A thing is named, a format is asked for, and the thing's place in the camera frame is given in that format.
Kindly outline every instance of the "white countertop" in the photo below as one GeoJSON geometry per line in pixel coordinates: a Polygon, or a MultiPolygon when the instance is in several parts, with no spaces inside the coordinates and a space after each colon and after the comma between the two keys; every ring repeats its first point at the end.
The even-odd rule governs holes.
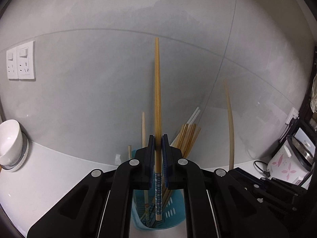
{"type": "MultiPolygon", "coordinates": [[[[262,177],[254,169],[252,161],[235,167],[258,178],[262,177]]],[[[116,169],[116,166],[72,157],[30,142],[28,158],[23,166],[13,173],[5,170],[0,172],[0,203],[16,228],[26,237],[36,221],[96,168],[107,172],[116,169]]],[[[151,232],[152,238],[185,236],[185,221],[174,228],[151,232]]],[[[136,230],[131,223],[130,237],[148,237],[148,232],[136,230]]]]}

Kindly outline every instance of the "white bowl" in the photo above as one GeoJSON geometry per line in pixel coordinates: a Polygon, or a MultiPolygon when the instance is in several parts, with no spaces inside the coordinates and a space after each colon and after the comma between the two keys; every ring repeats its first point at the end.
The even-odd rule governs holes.
{"type": "Polygon", "coordinates": [[[19,160],[22,142],[22,132],[16,120],[7,120],[0,124],[1,165],[12,166],[19,160]]]}

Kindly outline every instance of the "blue basket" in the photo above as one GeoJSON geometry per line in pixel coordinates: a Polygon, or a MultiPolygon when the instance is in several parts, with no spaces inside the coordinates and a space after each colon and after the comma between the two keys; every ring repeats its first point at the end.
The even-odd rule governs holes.
{"type": "MultiPolygon", "coordinates": [[[[152,199],[155,196],[155,185],[149,190],[149,204],[151,206],[152,199]]],[[[132,221],[136,229],[141,231],[153,231],[159,229],[167,229],[179,225],[185,220],[185,203],[184,197],[180,190],[174,190],[165,209],[162,212],[162,221],[157,222],[154,228],[146,227],[140,220],[144,214],[144,191],[134,190],[134,198],[132,203],[132,221]]]]}

